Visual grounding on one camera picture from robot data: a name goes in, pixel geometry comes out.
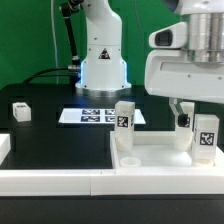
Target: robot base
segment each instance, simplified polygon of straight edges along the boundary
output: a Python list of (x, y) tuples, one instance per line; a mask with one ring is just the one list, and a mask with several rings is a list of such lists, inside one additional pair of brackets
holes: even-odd
[(118, 90), (92, 90), (92, 89), (85, 89), (76, 86), (76, 92), (78, 94), (92, 96), (92, 97), (119, 97), (128, 95), (131, 92), (131, 85), (128, 88), (118, 89)]

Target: warning label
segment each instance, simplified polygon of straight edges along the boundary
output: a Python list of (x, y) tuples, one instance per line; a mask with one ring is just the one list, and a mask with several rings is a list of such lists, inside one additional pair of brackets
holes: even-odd
[(101, 53), (99, 59), (110, 59), (110, 56), (106, 48), (103, 49), (103, 52)]

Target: black table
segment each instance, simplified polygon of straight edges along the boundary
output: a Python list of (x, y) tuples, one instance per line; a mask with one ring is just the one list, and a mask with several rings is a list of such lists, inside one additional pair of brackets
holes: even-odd
[[(136, 131), (174, 129), (168, 99), (149, 96), (142, 86), (119, 98), (80, 96), (68, 85), (6, 86), (0, 91), (0, 133), (10, 133), (12, 149), (0, 169), (111, 169), (112, 124), (59, 124), (58, 120), (64, 108), (111, 109), (119, 100), (133, 101), (142, 111), (146, 125), (136, 125)], [(31, 122), (14, 119), (14, 102), (31, 107)], [(196, 113), (220, 118), (218, 145), (223, 150), (224, 108), (198, 102)], [(1, 197), (0, 219), (2, 223), (223, 223), (224, 196)]]

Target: black cable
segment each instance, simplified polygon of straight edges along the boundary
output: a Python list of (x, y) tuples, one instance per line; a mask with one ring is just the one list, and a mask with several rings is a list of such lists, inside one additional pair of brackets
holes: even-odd
[(137, 24), (137, 27), (138, 27), (138, 32), (139, 32), (141, 43), (142, 43), (142, 48), (143, 48), (143, 51), (144, 51), (144, 56), (147, 57), (147, 50), (146, 50), (146, 46), (145, 46), (144, 36), (142, 34), (142, 29), (141, 29), (140, 22), (139, 22), (136, 0), (134, 0), (134, 13), (135, 13), (135, 21), (136, 21), (136, 24)]
[(75, 83), (77, 81), (80, 80), (80, 76), (79, 76), (79, 73), (70, 73), (70, 74), (56, 74), (56, 75), (39, 75), (39, 76), (35, 76), (33, 78), (30, 78), (29, 82), (31, 82), (33, 79), (36, 79), (36, 78), (45, 78), (45, 77), (69, 77), (70, 78), (70, 81), (71, 79), (75, 80)]
[(49, 68), (49, 69), (42, 70), (42, 71), (37, 72), (34, 75), (30, 76), (26, 80), (24, 80), (23, 83), (29, 83), (32, 79), (34, 79), (42, 74), (45, 74), (48, 72), (55, 72), (55, 71), (68, 71), (68, 67)]

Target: black sticker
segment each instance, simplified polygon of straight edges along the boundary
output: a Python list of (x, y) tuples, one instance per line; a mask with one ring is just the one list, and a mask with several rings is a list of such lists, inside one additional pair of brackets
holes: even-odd
[(84, 114), (84, 115), (100, 115), (100, 110), (86, 109), (86, 110), (82, 110), (82, 114)]
[(111, 110), (105, 110), (105, 115), (115, 115), (115, 110), (114, 109), (111, 109)]
[(99, 116), (82, 116), (81, 122), (100, 122)]
[(213, 146), (215, 133), (201, 132), (200, 145)]
[(99, 56), (99, 59), (110, 59), (110, 56), (109, 56), (106, 48), (103, 49), (103, 52)]
[(122, 128), (128, 128), (128, 117), (118, 116), (117, 126)]
[(108, 123), (114, 123), (114, 121), (115, 121), (115, 116), (106, 116), (105, 117), (105, 120), (106, 120), (106, 122), (108, 122)]

